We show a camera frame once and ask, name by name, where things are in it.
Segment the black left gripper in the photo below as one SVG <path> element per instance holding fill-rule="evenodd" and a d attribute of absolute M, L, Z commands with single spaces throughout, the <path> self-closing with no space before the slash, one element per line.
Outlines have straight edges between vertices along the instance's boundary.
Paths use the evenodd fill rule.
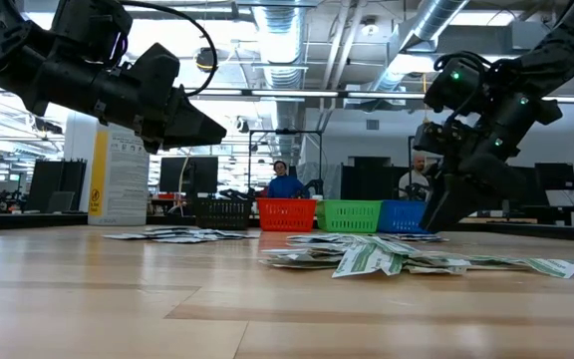
<path fill-rule="evenodd" d="M 156 153 L 165 144 L 217 144 L 180 146 L 163 145 L 163 150 L 207 150 L 221 148 L 226 130 L 197 109 L 185 95 L 172 88 L 163 98 L 146 95 L 141 83 L 127 67 L 100 72 L 93 82 L 96 102 L 93 114 L 103 123 L 132 130 L 143 140 L 148 153 Z"/>

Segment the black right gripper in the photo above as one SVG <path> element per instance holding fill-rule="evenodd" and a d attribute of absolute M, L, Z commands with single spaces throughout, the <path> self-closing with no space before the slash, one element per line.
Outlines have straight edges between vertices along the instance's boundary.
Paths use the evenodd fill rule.
<path fill-rule="evenodd" d="M 472 155 L 434 179 L 420 227 L 442 231 L 472 213 L 470 200 L 517 199 L 526 192 L 527 181 L 519 171 L 494 155 Z"/>

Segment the person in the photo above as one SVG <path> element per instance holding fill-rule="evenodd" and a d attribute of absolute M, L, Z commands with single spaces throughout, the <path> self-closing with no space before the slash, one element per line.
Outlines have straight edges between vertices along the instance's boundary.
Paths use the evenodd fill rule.
<path fill-rule="evenodd" d="M 276 161 L 273 170 L 275 178 L 268 185 L 268 197 L 292 198 L 303 190 L 304 185 L 296 177 L 287 174 L 287 165 L 284 162 Z"/>
<path fill-rule="evenodd" d="M 410 200 L 426 200 L 429 194 L 429 181 L 424 175 L 426 157 L 414 154 L 411 170 L 399 179 L 399 198 Z"/>

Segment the black monitor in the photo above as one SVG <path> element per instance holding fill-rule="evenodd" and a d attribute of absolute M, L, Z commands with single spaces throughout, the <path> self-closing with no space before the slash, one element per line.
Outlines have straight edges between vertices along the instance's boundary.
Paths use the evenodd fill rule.
<path fill-rule="evenodd" d="M 511 204 L 516 208 L 525 206 L 548 206 L 546 191 L 540 186 L 535 168 L 515 167 L 525 180 L 525 190 Z"/>
<path fill-rule="evenodd" d="M 162 158 L 159 190 L 161 192 L 216 193 L 218 157 Z"/>
<path fill-rule="evenodd" d="M 536 163 L 537 180 L 544 190 L 574 190 L 574 167 L 569 163 Z"/>

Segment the blue plastic basket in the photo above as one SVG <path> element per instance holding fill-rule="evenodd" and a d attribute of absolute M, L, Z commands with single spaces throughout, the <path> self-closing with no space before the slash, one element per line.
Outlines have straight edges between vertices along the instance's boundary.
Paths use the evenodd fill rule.
<path fill-rule="evenodd" d="M 420 228 L 426 209 L 424 201 L 384 200 L 382 202 L 378 232 L 427 234 Z"/>

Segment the black ceiling spotlight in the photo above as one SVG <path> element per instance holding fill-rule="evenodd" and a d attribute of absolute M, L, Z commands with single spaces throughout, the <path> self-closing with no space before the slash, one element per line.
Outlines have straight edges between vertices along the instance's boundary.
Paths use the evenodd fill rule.
<path fill-rule="evenodd" d="M 196 68 L 203 73 L 210 73 L 218 68 L 218 51 L 212 51 L 209 47 L 203 47 L 198 50 L 194 56 Z"/>

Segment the black plastic basket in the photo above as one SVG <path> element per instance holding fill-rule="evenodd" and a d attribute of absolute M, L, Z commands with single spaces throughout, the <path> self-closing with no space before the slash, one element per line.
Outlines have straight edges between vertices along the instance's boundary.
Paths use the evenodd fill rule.
<path fill-rule="evenodd" d="M 251 203 L 238 199 L 198 198 L 194 213 L 200 228 L 244 230 L 249 225 Z"/>

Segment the white wipes canister yellow stripe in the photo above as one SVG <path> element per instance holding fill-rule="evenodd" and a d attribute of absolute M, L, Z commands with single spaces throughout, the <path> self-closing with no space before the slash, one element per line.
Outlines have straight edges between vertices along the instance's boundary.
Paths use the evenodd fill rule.
<path fill-rule="evenodd" d="M 149 154 L 132 130 L 100 127 L 95 138 L 88 224 L 139 226 L 146 223 Z"/>

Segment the green plastic basket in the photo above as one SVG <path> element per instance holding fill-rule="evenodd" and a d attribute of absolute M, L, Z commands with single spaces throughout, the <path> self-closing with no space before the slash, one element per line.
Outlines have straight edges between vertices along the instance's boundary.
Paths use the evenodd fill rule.
<path fill-rule="evenodd" d="M 381 206 L 381 200 L 319 200 L 318 226 L 327 232 L 375 233 Z"/>

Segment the red plastic basket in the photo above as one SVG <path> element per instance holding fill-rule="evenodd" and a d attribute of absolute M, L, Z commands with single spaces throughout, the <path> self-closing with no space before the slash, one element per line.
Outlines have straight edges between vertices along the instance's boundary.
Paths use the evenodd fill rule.
<path fill-rule="evenodd" d="M 257 206 L 263 231 L 310 232 L 314 225 L 317 200 L 259 198 Z"/>

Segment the black partition panels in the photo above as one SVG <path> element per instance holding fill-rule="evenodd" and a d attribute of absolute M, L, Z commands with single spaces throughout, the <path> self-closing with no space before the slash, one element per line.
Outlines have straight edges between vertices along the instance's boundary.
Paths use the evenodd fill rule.
<path fill-rule="evenodd" d="M 85 160 L 36 161 L 25 209 L 79 211 L 86 169 Z"/>

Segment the black metal frame rig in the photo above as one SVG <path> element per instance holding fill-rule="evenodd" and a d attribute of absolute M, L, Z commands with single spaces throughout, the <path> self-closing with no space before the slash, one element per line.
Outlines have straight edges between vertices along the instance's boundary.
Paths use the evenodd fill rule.
<path fill-rule="evenodd" d="M 319 148 L 319 168 L 318 179 L 322 179 L 322 163 L 323 159 L 323 133 L 321 131 L 307 131 L 307 130 L 290 130 L 287 128 L 277 130 L 250 130 L 248 133 L 248 164 L 247 164 L 247 186 L 251 187 L 251 157 L 252 157 L 252 140 L 253 136 L 258 133 L 262 135 L 279 135 L 279 136 L 296 136 L 296 135 L 316 135 L 318 137 Z"/>

